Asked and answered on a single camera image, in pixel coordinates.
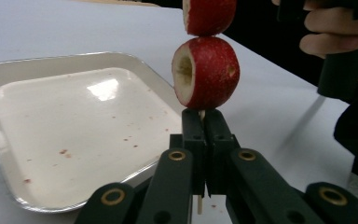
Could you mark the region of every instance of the metal tray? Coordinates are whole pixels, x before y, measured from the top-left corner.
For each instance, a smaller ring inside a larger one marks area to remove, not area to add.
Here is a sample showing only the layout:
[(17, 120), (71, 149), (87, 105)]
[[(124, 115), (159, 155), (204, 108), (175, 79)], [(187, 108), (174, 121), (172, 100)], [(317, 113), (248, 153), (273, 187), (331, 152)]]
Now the metal tray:
[(181, 132), (172, 86), (118, 52), (0, 63), (0, 169), (23, 208), (81, 207), (112, 182), (153, 173)]

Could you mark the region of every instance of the white table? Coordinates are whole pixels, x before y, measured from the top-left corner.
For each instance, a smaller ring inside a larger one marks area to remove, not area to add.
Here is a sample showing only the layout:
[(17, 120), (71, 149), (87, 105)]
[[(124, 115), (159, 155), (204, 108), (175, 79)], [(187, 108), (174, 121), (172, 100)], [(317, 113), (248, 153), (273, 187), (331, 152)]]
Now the white table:
[[(172, 84), (174, 51), (186, 35), (182, 11), (64, 0), (0, 1), (0, 62), (102, 51), (132, 54)], [(243, 147), (263, 153), (293, 187), (326, 181), (346, 187), (353, 156), (333, 139), (347, 105), (224, 35), (236, 50), (241, 81), (219, 107)], [(0, 223), (73, 223), (77, 211), (37, 214), (19, 208), (0, 177)], [(193, 223), (228, 223), (224, 197), (205, 200)]]

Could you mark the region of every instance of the bitten apple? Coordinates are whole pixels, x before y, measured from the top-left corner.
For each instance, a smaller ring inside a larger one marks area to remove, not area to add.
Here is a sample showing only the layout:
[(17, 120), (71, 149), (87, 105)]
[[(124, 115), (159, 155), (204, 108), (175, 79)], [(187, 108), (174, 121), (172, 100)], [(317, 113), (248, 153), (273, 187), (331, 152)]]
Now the bitten apple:
[(181, 45), (172, 59), (173, 88), (179, 102), (205, 110), (225, 103), (240, 80), (234, 49), (215, 36), (195, 37)]
[(237, 0), (184, 0), (183, 17), (189, 35), (223, 33), (234, 20)]

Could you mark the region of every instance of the apple flesh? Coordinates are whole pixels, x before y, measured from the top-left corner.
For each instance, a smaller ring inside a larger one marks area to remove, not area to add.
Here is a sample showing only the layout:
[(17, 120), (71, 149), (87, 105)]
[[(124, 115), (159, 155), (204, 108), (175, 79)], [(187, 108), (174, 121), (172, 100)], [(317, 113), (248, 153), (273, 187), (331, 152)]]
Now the apple flesh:
[(234, 20), (237, 0), (183, 0), (183, 17), (189, 35), (223, 33)]
[(206, 110), (225, 103), (240, 80), (234, 49), (215, 36), (195, 37), (181, 45), (172, 59), (173, 88), (187, 108)]

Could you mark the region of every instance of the apple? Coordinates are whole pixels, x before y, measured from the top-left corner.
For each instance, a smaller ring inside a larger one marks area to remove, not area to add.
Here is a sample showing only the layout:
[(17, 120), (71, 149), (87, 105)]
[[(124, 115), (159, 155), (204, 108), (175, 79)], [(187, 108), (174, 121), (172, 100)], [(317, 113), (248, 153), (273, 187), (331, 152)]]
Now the apple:
[(200, 36), (182, 44), (172, 58), (173, 88), (187, 108), (206, 110), (225, 103), (240, 80), (234, 49), (216, 36)]
[(189, 35), (223, 33), (234, 20), (237, 0), (183, 0), (183, 18)]

